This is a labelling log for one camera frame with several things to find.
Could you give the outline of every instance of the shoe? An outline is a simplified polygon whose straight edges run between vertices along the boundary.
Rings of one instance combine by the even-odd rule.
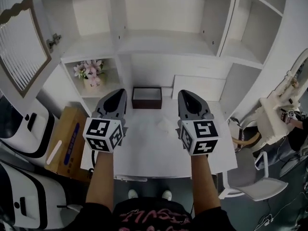
[[[170,191],[164,191],[162,198],[167,199],[168,201],[171,201],[172,193]]]
[[[128,198],[129,199],[138,198],[137,192],[134,189],[130,189],[129,192],[128,192]]]

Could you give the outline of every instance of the white chair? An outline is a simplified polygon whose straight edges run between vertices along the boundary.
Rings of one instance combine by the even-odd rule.
[[[263,157],[265,175],[256,181],[257,167],[255,164]],[[243,148],[236,154],[238,168],[222,173],[225,190],[219,195],[220,199],[237,197],[246,194],[254,201],[271,198],[283,191],[288,183],[269,178],[269,165],[266,152],[261,152],[254,159],[249,148]]]

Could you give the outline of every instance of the white desk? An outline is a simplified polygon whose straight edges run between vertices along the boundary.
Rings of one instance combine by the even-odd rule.
[[[219,102],[207,102],[219,122],[221,139],[208,156],[212,174],[237,168],[235,152],[227,122]],[[178,128],[178,100],[163,97],[161,110],[127,110],[128,131],[114,151],[115,176],[144,178],[190,177],[191,160],[183,149],[175,129]],[[93,167],[91,150],[85,145],[81,168]]]

